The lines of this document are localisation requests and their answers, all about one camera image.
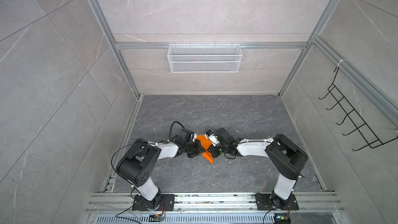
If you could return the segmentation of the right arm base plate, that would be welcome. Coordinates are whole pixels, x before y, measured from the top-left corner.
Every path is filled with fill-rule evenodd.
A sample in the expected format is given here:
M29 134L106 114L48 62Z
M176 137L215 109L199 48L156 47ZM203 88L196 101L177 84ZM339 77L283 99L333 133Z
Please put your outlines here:
M275 193L271 194L255 194L255 202L259 211L269 211L273 209L280 209L282 211L298 211L299 206L294 194L291 194L287 200L277 196Z

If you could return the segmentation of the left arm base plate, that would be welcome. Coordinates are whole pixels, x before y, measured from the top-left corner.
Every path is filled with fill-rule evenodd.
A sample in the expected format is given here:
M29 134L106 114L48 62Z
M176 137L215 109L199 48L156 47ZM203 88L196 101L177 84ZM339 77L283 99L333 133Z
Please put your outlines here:
M175 204L175 195L157 194L153 200L149 201L141 195L134 197L132 206L133 211L172 211Z

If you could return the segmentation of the aluminium mounting rail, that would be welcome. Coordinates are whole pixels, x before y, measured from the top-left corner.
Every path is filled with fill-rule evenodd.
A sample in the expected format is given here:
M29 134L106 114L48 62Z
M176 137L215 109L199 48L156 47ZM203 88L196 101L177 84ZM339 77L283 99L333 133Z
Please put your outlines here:
M147 211L143 201L129 193L94 193L85 206L86 212L116 213L130 206ZM167 213L335 213L342 212L333 192L295 192L286 206L272 205L270 194L254 192L174 192L161 196L158 211Z

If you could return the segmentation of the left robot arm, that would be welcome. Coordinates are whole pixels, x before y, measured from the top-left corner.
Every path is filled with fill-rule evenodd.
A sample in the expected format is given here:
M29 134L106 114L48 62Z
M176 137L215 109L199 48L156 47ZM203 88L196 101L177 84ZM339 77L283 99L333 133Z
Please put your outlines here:
M128 145L130 149L117 165L113 166L113 170L138 191L134 203L140 203L149 210L155 210L161 205L161 190L151 178L157 161L164 158L175 158L183 153L186 153L189 158L193 158L206 151L198 139L182 141L182 143L151 143L144 139L137 139Z

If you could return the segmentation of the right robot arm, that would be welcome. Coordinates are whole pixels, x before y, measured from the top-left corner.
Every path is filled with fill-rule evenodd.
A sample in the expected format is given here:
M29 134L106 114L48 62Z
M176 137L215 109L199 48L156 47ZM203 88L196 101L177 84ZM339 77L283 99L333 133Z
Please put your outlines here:
M292 193L308 155L283 134L269 139L234 139L225 129L207 130L209 140L207 151L202 154L210 163L221 154L229 159L244 156L269 158L279 172L277 183L271 193L273 208L283 208L291 200Z

